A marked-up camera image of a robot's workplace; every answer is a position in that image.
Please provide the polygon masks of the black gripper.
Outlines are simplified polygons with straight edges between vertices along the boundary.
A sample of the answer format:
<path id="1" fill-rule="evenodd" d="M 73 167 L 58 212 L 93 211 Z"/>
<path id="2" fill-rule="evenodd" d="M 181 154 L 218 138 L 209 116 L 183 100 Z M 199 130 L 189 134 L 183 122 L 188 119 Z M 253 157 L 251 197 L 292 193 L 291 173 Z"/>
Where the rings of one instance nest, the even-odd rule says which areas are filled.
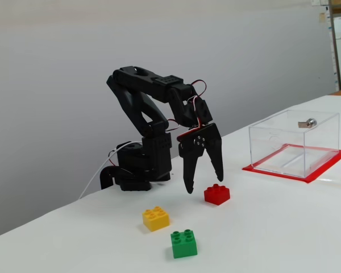
<path id="1" fill-rule="evenodd" d="M 178 151 L 179 156 L 183 158 L 185 188 L 191 194 L 197 160 L 203 155 L 205 148 L 217 179 L 223 181 L 222 139 L 205 100 L 193 97 L 187 102 L 185 109 L 184 127 L 187 127 L 188 131 L 181 138 Z"/>

